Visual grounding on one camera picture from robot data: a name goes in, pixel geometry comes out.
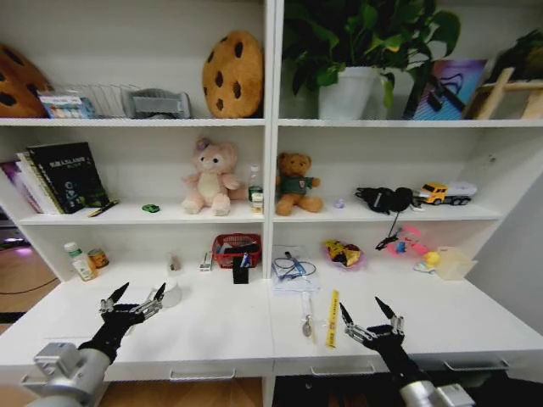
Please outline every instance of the white desk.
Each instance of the white desk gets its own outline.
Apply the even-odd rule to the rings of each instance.
[[[387,323],[374,297],[406,318],[405,351],[426,368],[495,365],[504,359],[512,368],[543,352],[543,337],[467,281],[445,282],[411,270],[397,259],[381,259],[365,270],[343,271],[316,262],[322,290],[312,295],[318,344],[302,335],[300,295],[270,292],[276,375],[386,371],[378,355],[344,334],[338,314],[336,348],[325,345],[332,290],[360,326]]]
[[[185,380],[262,376],[264,405],[272,402],[275,376],[370,374],[386,371],[381,358],[343,334],[337,348],[324,345],[333,288],[362,326],[386,322],[378,295],[406,318],[405,350],[424,368],[496,364],[512,368],[543,353],[543,337],[469,282],[399,268],[394,260],[345,272],[317,262],[323,289],[313,296],[318,344],[302,335],[299,294],[274,295],[269,281],[233,285],[229,270],[183,272],[183,299],[123,339],[106,380]],[[55,288],[0,337],[0,382],[18,383],[32,358],[49,342],[86,341],[100,326],[98,301],[131,282],[123,301],[141,302],[160,282],[164,261],[151,257],[112,262],[92,282],[74,278]]]

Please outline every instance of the yellow ruler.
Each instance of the yellow ruler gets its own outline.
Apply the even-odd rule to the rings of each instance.
[[[330,315],[328,317],[328,333],[326,335],[326,346],[336,347],[336,320],[338,319],[339,291],[332,291],[332,302],[330,303]]]

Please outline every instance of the robotic hand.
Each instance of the robotic hand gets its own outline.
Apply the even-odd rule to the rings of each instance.
[[[79,348],[73,343],[49,343],[34,357],[34,363],[46,377],[45,382],[22,385],[42,396],[29,407],[82,407],[94,405],[103,386],[104,375],[117,357],[117,349],[126,332],[162,309],[165,284],[143,304],[117,304],[128,283],[100,301],[104,324],[94,337]]]
[[[471,397],[458,384],[438,387],[428,375],[409,358],[401,344],[404,342],[404,317],[395,312],[379,298],[379,308],[389,319],[388,325],[370,326],[366,329],[356,325],[343,304],[341,315],[345,333],[366,348],[378,352],[398,382],[400,395],[407,407],[463,407],[475,405]]]

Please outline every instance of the white bottle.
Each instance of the white bottle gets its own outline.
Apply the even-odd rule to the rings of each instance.
[[[84,282],[98,276],[98,270],[88,256],[81,251],[77,243],[70,242],[64,245],[64,250],[71,257],[71,264]]]
[[[264,188],[262,187],[260,166],[257,164],[251,165],[251,173],[249,175],[247,188],[249,190],[249,201],[252,204],[253,212],[261,214],[264,206]]]

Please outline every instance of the pink teddy bear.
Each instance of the pink teddy bear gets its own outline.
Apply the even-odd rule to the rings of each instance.
[[[185,211],[197,214],[202,207],[209,206],[214,215],[228,215],[229,191],[241,187],[238,178],[230,173],[237,161],[236,148],[230,142],[215,145],[208,138],[200,137],[193,154],[198,173],[183,178],[192,189],[182,203]]]

